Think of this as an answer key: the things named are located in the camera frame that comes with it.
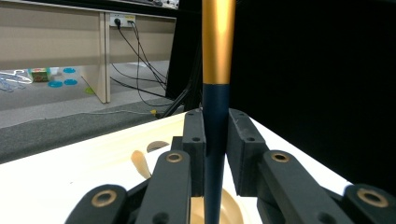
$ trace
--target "power strip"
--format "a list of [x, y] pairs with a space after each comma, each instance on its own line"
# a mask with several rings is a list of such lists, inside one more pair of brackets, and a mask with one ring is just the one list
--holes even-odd
[[129, 21], [136, 22], [136, 16], [131, 14], [120, 14], [120, 13], [110, 13], [110, 26], [117, 27], [117, 24], [114, 22], [115, 19], [119, 19], [121, 22], [120, 27], [132, 27], [132, 24]]

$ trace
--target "metal rod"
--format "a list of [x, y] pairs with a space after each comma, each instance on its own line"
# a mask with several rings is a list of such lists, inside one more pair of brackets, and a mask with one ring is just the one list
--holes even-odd
[[203, 1], [205, 224], [219, 223], [227, 144], [235, 0]]

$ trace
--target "blue object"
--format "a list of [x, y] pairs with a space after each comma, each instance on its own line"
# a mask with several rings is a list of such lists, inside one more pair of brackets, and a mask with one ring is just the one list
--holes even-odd
[[65, 68], [64, 69], [64, 73], [75, 73], [76, 72], [76, 69], [74, 69], [74, 68]]
[[7, 91], [7, 92], [13, 92], [11, 85], [8, 84], [8, 82], [0, 77], [0, 90], [1, 91]]
[[62, 85], [63, 85], [63, 83], [62, 83], [62, 81], [49, 81], [49, 87], [52, 87], [52, 88], [59, 88], [59, 87], [62, 87]]
[[230, 85], [204, 83], [202, 98], [206, 137], [205, 223], [219, 223]]
[[75, 79], [67, 79], [64, 81], [64, 85], [67, 86], [74, 86], [76, 85], [78, 82]]

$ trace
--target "table surface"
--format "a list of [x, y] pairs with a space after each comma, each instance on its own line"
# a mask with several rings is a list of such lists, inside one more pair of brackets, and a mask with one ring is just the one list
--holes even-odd
[[[254, 119], [252, 121], [270, 149], [294, 155], [322, 187], [342, 195], [344, 188], [351, 185]], [[133, 188], [144, 181], [131, 162], [134, 150], [146, 152], [147, 146], [155, 141], [170, 144], [173, 136], [183, 134], [183, 124], [184, 113], [1, 164], [0, 223], [64, 223], [81, 197], [91, 189], [104, 184]], [[258, 223], [257, 199], [235, 195], [227, 162], [223, 186], [241, 205], [244, 220]]]

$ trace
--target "floor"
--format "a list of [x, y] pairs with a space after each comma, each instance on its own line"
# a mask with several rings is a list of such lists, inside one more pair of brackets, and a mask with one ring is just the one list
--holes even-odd
[[[151, 62], [150, 64], [163, 76], [158, 76], [161, 81], [166, 82], [169, 61]], [[137, 63], [115, 63], [114, 67], [110, 66], [111, 77], [130, 86], [136, 87], [136, 80], [131, 77], [137, 77], [137, 71], [139, 78], [155, 80], [153, 72], [144, 64], [139, 64], [138, 66]], [[51, 79], [62, 81], [70, 78], [68, 74], [62, 73], [63, 70], [63, 68], [59, 68], [57, 75], [52, 76]], [[91, 113], [118, 105], [139, 102], [142, 99], [147, 101], [159, 98], [157, 95], [123, 87], [121, 84], [111, 80], [111, 102], [103, 104], [96, 95], [86, 92], [89, 86], [82, 77], [74, 76], [73, 78], [78, 81], [77, 85], [62, 85], [60, 88], [49, 87], [48, 82], [20, 85], [15, 82], [8, 82], [9, 85], [7, 87], [4, 86], [4, 83], [0, 83], [0, 89], [2, 90], [0, 91], [0, 129], [32, 120], [54, 119], [78, 113]], [[158, 82], [139, 80], [138, 87], [144, 91], [160, 95], [165, 94], [164, 88]]]

